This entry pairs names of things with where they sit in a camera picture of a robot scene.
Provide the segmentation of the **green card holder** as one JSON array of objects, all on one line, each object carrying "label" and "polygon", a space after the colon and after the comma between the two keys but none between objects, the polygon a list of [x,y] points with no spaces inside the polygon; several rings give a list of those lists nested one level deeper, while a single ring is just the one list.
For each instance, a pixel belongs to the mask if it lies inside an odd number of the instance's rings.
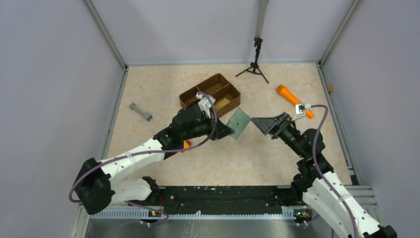
[{"label": "green card holder", "polygon": [[241,108],[238,108],[236,112],[229,118],[227,123],[227,126],[234,131],[230,137],[238,140],[250,121],[251,117]]}]

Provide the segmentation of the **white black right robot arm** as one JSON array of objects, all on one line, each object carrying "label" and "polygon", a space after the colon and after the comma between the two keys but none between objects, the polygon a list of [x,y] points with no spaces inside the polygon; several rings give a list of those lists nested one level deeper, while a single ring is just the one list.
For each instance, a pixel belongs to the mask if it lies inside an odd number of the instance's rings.
[{"label": "white black right robot arm", "polygon": [[271,118],[251,118],[251,122],[271,139],[281,139],[300,160],[299,173],[291,187],[279,196],[283,206],[307,204],[340,238],[395,238],[396,231],[373,218],[340,181],[322,154],[325,144],[314,128],[300,132],[287,113]]}]

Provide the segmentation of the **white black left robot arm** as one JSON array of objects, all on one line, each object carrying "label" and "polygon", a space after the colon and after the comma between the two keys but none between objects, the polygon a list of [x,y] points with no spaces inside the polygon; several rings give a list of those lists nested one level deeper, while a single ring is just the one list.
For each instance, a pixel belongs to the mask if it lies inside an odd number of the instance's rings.
[{"label": "white black left robot arm", "polygon": [[142,200],[147,205],[153,205],[158,201],[157,189],[144,179],[128,183],[122,180],[149,164],[185,151],[186,140],[204,136],[202,142],[206,143],[233,133],[234,130],[220,119],[206,114],[197,106],[181,109],[168,127],[140,146],[114,158],[86,160],[70,190],[69,200],[75,202],[72,195],[76,193],[77,202],[89,215],[126,200]]}]

